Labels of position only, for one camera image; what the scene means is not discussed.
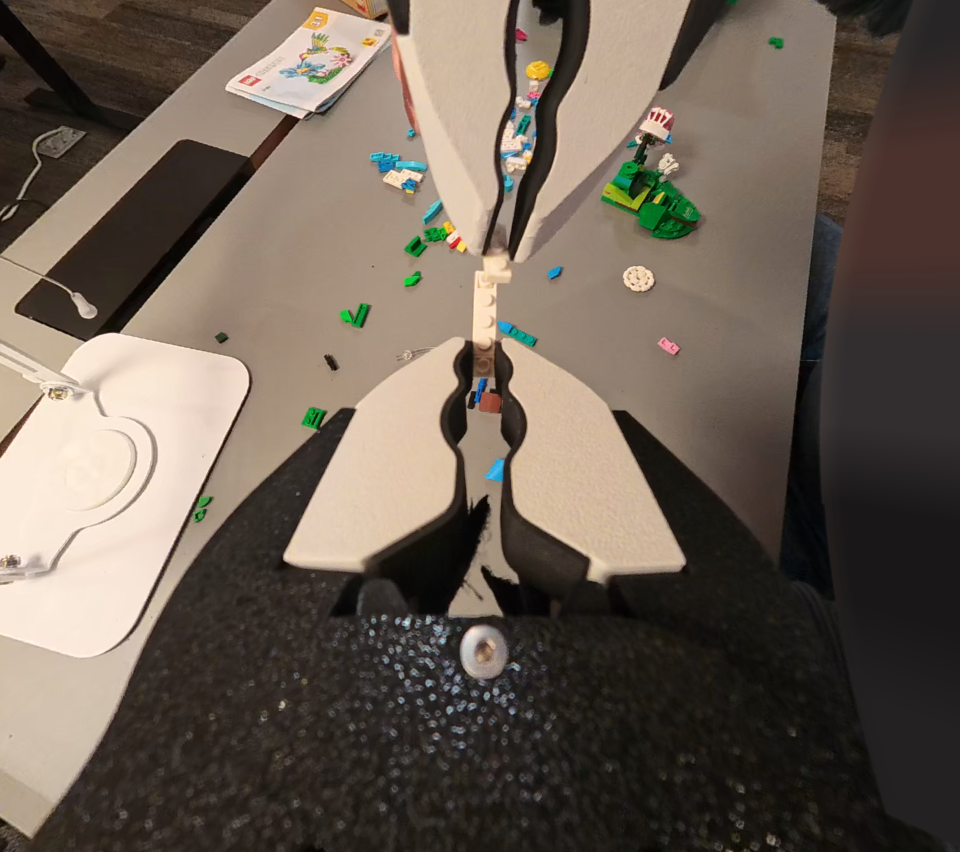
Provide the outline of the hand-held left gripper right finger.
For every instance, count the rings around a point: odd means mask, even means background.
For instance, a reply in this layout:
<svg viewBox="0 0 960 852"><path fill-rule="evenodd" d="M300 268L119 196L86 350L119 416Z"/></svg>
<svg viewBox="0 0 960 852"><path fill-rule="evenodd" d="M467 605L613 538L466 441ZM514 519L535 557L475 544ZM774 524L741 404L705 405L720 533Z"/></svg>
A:
<svg viewBox="0 0 960 852"><path fill-rule="evenodd" d="M686 558L607 403L514 341L499 344L510 446L503 554L532 584L677 573Z"/></svg>

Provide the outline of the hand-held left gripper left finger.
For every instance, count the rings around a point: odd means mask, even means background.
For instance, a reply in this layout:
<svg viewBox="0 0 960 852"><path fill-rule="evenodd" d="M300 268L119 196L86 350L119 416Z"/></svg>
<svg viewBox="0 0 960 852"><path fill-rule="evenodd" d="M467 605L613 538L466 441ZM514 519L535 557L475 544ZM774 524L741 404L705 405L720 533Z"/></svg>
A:
<svg viewBox="0 0 960 852"><path fill-rule="evenodd" d="M286 547L302 569L375 570L467 508L470 343L453 337L358 402Z"/></svg>

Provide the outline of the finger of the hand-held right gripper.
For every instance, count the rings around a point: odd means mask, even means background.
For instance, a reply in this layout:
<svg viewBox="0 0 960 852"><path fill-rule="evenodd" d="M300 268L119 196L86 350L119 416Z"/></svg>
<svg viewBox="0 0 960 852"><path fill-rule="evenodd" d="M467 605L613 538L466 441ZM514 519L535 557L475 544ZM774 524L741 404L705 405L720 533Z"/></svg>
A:
<svg viewBox="0 0 960 852"><path fill-rule="evenodd" d="M532 164L511 224L525 262L577 210L653 101L691 0L568 0L553 77L535 110Z"/></svg>
<svg viewBox="0 0 960 852"><path fill-rule="evenodd" d="M472 254L503 200L499 144L514 105L512 26L520 0L409 0L396 41L438 196Z"/></svg>

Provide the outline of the white lego column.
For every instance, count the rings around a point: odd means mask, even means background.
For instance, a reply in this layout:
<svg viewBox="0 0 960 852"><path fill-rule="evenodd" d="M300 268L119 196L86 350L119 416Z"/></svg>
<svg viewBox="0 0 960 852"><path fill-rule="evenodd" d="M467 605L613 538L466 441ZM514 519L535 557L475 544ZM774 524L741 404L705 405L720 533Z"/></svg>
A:
<svg viewBox="0 0 960 852"><path fill-rule="evenodd" d="M473 373L475 378L489 376L495 369L498 332L498 283L485 271L474 273L472 330Z"/></svg>

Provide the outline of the pile of mixed lego pieces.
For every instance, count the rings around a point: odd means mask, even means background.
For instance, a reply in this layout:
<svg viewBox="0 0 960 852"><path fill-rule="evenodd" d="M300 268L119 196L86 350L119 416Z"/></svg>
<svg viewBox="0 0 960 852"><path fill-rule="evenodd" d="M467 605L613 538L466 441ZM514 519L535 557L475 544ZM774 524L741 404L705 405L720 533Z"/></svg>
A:
<svg viewBox="0 0 960 852"><path fill-rule="evenodd" d="M526 32L521 28L525 23L523 22L523 10L520 11L519 19L514 16L513 13L508 16L508 25L506 26L506 60L507 60L507 78L510 81L514 81L516 78L515 71L517 67L517 44L526 42ZM372 38L366 38L362 40L365 52L374 52L379 53L384 51L389 47L391 42L392 34L391 27L388 22L381 23L376 20L370 20L368 23L363 21L365 26L373 27L369 30ZM534 136L534 126L531 125L527 128L527 121L533 123L531 116L536 103L534 102L531 105L530 102L525 104L522 102L523 97L520 96L516 99L516 107L513 105L508 106L507 112L505 113L504 118L500 122L499 130L497 132L497 141L496 148L494 153L494 163L498 174L502 174L503 178L502 188L503 188L503 198L507 197L509 192L507 179L510 176L519 177L521 173L527 168L526 164L528 160L532 157L533 154L533 139ZM426 160L424 163L417 165L413 161L406 161L397 158L393 153L389 151L386 152L374 152L370 155L370 161L375 165L378 164L379 173L384 175L384 182L401 189L409 194L412 194L415 190L415 187L420 185L420 178L422 173L417 172L416 170L425 170L426 169ZM510 172L507 169L507 166L510 166L512 169L514 165L518 165L519 171ZM500 215L498 209L501 206L498 205L497 209L491 213L491 218L489 218L486 223L491 230L490 235L493 236L493 239L489 240L490 249L494 250L500 248L497 246L497 235L500 233L495 232L495 229L499 228L498 226L498 216ZM523 260L524 256L529 258L529 255L533 255L535 251L543 248L544 245L551 241L552 238L558 233L558 231L566 225L567 220L561 218L559 220L559 225L557 222L550 222L546 225L540 232L539 238L531 240L531 236L534 232L534 217L531 217L529 222L523 220L521 222L521 216L519 213L515 214L515 219L512 222L512 225L516 226L517 229L514 230L515 235L513 237L517 239L521 246L519 247L519 255ZM522 246L523 243L527 243L530 240L534 242L534 246L531 246L527 252L523 252Z"/></svg>

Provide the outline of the lego instruction booklet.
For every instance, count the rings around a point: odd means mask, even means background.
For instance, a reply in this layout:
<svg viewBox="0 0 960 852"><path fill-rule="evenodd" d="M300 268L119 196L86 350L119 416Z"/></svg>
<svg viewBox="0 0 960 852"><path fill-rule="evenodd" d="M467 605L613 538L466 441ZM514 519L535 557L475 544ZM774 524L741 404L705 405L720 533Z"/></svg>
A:
<svg viewBox="0 0 960 852"><path fill-rule="evenodd" d="M304 119L328 110L390 41L387 24L315 7L278 48L232 78L225 90Z"/></svg>

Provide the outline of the green lego plant build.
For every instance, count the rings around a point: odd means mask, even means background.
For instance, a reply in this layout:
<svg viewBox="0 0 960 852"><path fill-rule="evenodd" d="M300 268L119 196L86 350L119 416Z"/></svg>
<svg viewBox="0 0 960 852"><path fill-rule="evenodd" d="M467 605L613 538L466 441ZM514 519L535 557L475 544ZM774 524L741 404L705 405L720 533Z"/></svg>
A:
<svg viewBox="0 0 960 852"><path fill-rule="evenodd" d="M620 166L601 195L602 202L633 215L653 238L664 240L689 235L701 218L696 205L670 180L680 167L675 156L665 151L655 165L647 163L651 150L671 145L674 121L671 109L650 107L629 143L633 157Z"/></svg>

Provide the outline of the black desk mat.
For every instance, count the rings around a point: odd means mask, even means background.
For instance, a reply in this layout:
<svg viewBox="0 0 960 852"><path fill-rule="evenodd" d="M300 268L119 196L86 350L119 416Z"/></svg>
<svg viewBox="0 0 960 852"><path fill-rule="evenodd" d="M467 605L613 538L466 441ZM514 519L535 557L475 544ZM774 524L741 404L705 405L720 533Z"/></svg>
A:
<svg viewBox="0 0 960 852"><path fill-rule="evenodd" d="M121 331L253 171L245 155L176 142L48 272L82 294L97 316L81 318L69 296L46 282L15 312L84 342Z"/></svg>

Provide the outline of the grey floor outlet box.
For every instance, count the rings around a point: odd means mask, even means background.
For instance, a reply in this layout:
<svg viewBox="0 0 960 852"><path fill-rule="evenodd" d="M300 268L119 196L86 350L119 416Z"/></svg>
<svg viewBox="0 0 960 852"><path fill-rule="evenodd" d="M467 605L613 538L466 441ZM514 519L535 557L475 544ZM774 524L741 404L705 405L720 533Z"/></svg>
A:
<svg viewBox="0 0 960 852"><path fill-rule="evenodd" d="M75 147L87 132L72 126L58 126L38 136L32 149L41 158L59 159Z"/></svg>

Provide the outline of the black table leg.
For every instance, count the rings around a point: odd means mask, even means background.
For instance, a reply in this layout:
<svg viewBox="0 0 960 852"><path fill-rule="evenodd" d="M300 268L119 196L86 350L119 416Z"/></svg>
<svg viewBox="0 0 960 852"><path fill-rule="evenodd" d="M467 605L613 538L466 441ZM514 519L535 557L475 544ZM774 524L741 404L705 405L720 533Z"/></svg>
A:
<svg viewBox="0 0 960 852"><path fill-rule="evenodd" d="M36 88L25 97L25 102L31 107L70 114L125 133L134 130L143 122L144 117L141 115L103 106L91 100L4 0L1 1L1 35L45 84L43 88Z"/></svg>

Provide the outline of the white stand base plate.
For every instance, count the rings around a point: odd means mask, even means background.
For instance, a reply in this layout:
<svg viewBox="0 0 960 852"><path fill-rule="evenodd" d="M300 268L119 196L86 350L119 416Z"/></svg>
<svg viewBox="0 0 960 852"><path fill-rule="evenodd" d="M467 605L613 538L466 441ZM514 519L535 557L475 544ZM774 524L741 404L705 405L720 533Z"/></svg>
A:
<svg viewBox="0 0 960 852"><path fill-rule="evenodd" d="M42 399L1 462L2 636L73 657L132 631L250 389L239 360L104 334L62 371L2 343Z"/></svg>

